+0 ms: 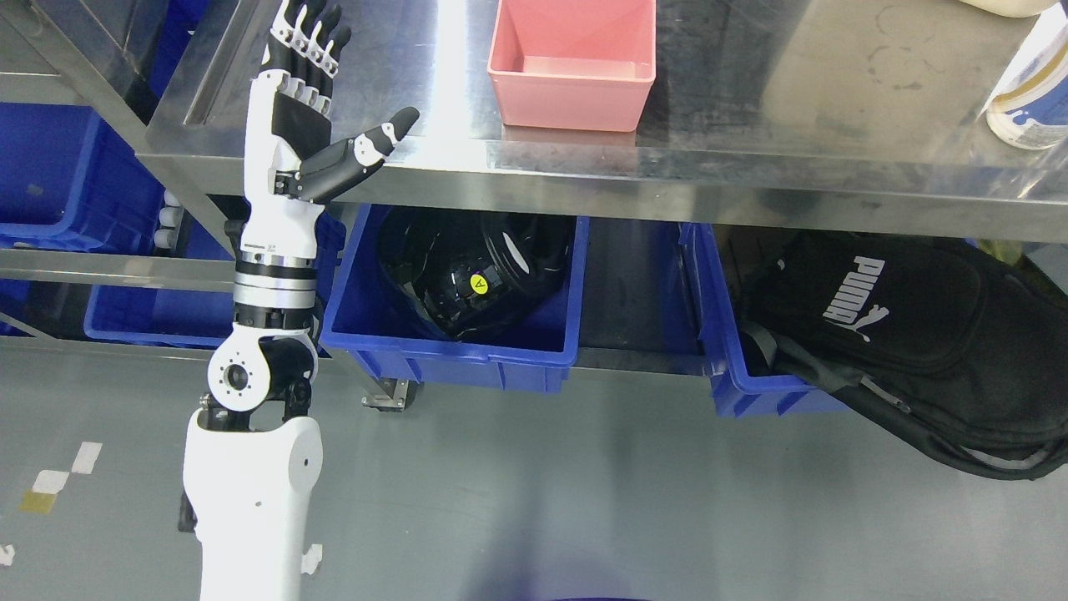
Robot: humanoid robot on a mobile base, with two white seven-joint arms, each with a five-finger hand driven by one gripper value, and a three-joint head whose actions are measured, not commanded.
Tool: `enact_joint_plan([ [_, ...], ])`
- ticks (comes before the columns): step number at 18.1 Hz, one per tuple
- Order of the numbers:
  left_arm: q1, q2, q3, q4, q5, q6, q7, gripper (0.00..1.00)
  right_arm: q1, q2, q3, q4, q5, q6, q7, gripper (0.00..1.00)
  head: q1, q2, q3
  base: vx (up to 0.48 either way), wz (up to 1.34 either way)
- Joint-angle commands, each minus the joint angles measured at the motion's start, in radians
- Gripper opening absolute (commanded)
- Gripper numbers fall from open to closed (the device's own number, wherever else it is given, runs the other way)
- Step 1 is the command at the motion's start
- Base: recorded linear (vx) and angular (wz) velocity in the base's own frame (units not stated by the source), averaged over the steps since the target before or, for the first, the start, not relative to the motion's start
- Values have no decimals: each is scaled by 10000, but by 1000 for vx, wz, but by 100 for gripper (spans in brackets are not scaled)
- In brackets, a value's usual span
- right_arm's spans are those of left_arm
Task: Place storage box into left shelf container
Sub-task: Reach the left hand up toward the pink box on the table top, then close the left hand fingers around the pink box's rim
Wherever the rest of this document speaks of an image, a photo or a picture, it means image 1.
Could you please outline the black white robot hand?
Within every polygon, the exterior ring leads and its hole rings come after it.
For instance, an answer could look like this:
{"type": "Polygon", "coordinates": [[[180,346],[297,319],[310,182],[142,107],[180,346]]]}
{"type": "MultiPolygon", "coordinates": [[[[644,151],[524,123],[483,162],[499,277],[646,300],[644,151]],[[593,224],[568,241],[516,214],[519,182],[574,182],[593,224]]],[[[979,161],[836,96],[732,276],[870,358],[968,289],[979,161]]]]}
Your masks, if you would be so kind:
{"type": "Polygon", "coordinates": [[[334,141],[340,54],[351,38],[340,5],[282,1],[251,80],[244,197],[328,205],[377,172],[420,118],[404,107],[362,135],[334,141]]]}

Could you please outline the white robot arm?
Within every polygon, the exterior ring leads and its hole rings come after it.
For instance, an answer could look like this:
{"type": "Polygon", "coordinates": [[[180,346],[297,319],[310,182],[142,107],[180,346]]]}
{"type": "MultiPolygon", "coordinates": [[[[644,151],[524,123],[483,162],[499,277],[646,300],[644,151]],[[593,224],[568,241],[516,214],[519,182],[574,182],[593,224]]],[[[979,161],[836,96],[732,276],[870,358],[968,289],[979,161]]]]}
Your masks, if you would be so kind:
{"type": "Polygon", "coordinates": [[[184,527],[201,545],[202,600],[298,600],[323,437],[309,414],[318,351],[319,205],[249,194],[232,331],[209,359],[184,440],[184,527]]]}

